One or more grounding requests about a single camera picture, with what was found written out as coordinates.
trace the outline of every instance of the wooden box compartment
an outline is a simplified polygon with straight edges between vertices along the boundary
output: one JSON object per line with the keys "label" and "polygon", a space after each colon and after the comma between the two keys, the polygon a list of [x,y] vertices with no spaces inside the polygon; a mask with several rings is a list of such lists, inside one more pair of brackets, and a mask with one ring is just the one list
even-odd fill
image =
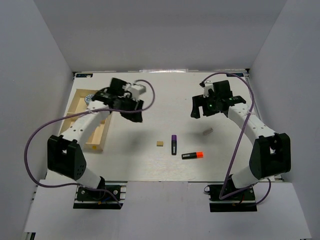
{"label": "wooden box compartment", "polygon": [[[85,97],[89,94],[95,94],[96,92],[96,90],[77,89],[66,115],[70,116],[71,114],[85,112],[88,106],[85,102]],[[105,120],[100,122],[100,125],[95,129],[95,131],[91,134],[91,136],[85,143],[84,149],[103,151],[111,117],[112,114],[110,114]],[[60,134],[70,128],[78,118],[79,116],[65,119],[63,121]]]}

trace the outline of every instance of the white wall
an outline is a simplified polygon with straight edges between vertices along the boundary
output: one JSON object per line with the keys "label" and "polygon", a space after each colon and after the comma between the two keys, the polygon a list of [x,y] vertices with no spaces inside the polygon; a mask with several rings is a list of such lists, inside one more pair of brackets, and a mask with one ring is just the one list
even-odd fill
{"label": "white wall", "polygon": [[[24,146],[39,125],[62,114],[72,73],[32,0],[0,1],[0,32],[0,238],[17,240],[35,190]],[[54,131],[44,129],[31,145],[29,162],[38,179]]]}
{"label": "white wall", "polygon": [[286,0],[34,0],[73,71],[250,68]]}
{"label": "white wall", "polygon": [[320,239],[319,56],[320,1],[288,0],[250,70],[262,119],[291,138],[286,177],[312,239]]}

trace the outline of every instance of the white cylindrical robot base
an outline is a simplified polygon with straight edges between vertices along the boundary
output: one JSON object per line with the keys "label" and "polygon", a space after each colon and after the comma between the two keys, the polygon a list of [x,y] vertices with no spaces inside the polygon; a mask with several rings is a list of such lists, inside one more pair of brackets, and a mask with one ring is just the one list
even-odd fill
{"label": "white cylindrical robot base", "polygon": [[259,182],[259,180],[252,174],[249,166],[233,174],[231,178],[235,188],[237,189],[242,189]]}
{"label": "white cylindrical robot base", "polygon": [[101,177],[96,175],[89,168],[85,168],[83,175],[76,180],[77,183],[84,185],[86,187],[96,189],[101,181]]}

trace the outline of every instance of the gray eraser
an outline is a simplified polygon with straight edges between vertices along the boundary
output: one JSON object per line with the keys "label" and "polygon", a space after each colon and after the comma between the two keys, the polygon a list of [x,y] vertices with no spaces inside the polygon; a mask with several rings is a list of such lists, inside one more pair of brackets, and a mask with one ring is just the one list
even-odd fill
{"label": "gray eraser", "polygon": [[214,130],[212,129],[212,127],[210,127],[209,129],[205,130],[202,132],[202,134],[205,136],[205,135],[208,135],[210,133],[212,133]]}

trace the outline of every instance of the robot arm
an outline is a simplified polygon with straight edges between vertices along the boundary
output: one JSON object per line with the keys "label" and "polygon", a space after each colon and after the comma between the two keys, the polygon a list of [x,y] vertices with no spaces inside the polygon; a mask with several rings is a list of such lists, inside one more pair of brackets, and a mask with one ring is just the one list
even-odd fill
{"label": "robot arm", "polygon": [[[113,78],[109,87],[99,90],[92,97],[87,110],[94,111],[101,108],[141,110],[144,101],[139,100],[139,97],[145,92],[146,87],[143,85]],[[110,113],[110,111],[99,111],[83,115],[60,136],[52,135],[47,142],[48,169],[69,177],[83,186],[103,189],[105,180],[87,167],[82,147],[100,122]],[[142,122],[141,112],[121,113],[121,115],[132,122]]]}
{"label": "robot arm", "polygon": [[[199,107],[202,107],[204,116],[224,113],[242,128],[250,107],[241,96],[233,96],[229,81],[208,81],[203,88],[203,95],[192,97],[191,117],[200,118]],[[245,188],[261,179],[290,171],[291,149],[287,134],[276,133],[254,114],[250,115],[244,134],[253,145],[252,153],[248,166],[230,176],[232,188]]]}

